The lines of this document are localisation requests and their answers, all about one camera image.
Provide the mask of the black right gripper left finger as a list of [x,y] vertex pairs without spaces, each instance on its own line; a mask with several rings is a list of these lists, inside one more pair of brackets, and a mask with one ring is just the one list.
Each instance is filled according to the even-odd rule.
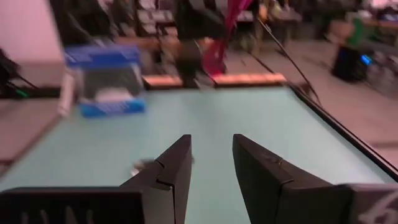
[[192,137],[184,134],[121,184],[140,191],[142,224],[184,224],[192,174]]

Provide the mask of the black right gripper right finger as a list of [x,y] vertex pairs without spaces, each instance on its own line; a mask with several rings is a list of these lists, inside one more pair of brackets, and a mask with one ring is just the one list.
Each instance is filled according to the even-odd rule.
[[278,156],[242,134],[233,159],[251,224],[347,224],[351,193]]

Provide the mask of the red and black robot stand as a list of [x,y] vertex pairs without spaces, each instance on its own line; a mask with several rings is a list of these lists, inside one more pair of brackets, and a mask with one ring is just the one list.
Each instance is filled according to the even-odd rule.
[[238,16],[246,10],[253,0],[228,0],[227,11],[223,21],[223,35],[217,38],[207,48],[203,55],[203,69],[210,76],[225,72],[224,53],[228,46],[229,38],[238,20]]

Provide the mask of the thin black pole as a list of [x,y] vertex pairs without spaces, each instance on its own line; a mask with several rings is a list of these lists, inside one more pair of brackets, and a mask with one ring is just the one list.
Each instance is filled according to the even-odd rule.
[[265,23],[263,23],[260,19],[257,19],[258,23],[266,30],[266,32],[272,37],[273,41],[279,46],[280,50],[282,51],[282,55],[284,55],[291,63],[292,65],[296,68],[296,70],[299,72],[301,77],[305,80],[306,84],[308,85],[310,91],[313,93],[315,96],[318,104],[321,106],[322,103],[320,101],[319,95],[316,93],[313,85],[311,84],[310,80],[305,76],[305,74],[301,71],[301,69],[298,67],[298,65],[295,63],[293,58],[289,55],[289,53],[286,51],[284,46],[277,40],[277,38],[274,36],[272,33],[271,29],[269,26]]

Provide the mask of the blue lidded clear box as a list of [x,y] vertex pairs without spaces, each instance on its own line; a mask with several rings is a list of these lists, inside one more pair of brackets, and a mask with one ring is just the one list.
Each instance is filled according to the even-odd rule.
[[86,118],[143,113],[143,93],[140,51],[135,45],[65,48],[61,115],[68,115],[75,101]]

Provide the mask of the black case with blue light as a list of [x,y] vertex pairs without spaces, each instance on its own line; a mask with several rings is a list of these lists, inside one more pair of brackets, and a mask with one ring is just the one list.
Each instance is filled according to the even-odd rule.
[[361,82],[366,79],[366,72],[372,58],[363,51],[341,45],[338,47],[331,74],[348,83]]

